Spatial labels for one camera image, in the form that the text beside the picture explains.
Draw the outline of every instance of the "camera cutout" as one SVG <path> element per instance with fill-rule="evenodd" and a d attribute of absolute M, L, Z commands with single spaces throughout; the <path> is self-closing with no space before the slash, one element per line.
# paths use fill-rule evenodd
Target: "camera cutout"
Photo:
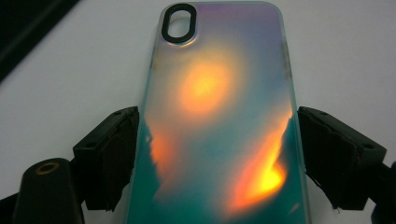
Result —
<path fill-rule="evenodd" d="M 176 4 L 165 11 L 163 38 L 174 44 L 189 41 L 195 34 L 196 10 L 188 4 Z"/>

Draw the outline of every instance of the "white table surface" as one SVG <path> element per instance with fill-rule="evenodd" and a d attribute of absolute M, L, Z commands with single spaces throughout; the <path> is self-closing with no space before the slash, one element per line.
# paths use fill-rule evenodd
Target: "white table surface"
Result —
<path fill-rule="evenodd" d="M 396 161 L 396 1 L 273 0 L 283 13 L 297 105 L 324 110 L 387 148 Z M 142 105 L 154 33 L 174 1 L 82 0 L 0 84 L 0 199 L 31 165 L 73 158 L 72 147 L 111 112 Z M 114 213 L 123 223 L 130 186 Z M 314 224 L 369 224 L 334 211 L 308 180 Z"/>

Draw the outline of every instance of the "holographic phone case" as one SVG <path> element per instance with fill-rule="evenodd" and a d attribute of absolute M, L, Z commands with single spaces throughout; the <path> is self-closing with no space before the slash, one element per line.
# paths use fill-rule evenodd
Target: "holographic phone case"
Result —
<path fill-rule="evenodd" d="M 180 10 L 190 30 L 172 37 Z M 271 4 L 164 10 L 128 223 L 310 223 L 288 58 Z"/>

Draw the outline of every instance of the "glossy surface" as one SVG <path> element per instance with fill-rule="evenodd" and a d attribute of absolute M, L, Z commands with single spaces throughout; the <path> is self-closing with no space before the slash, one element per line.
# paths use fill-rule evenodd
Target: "glossy surface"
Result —
<path fill-rule="evenodd" d="M 192 5 L 193 39 L 157 34 L 128 223 L 308 223 L 280 12 Z"/>

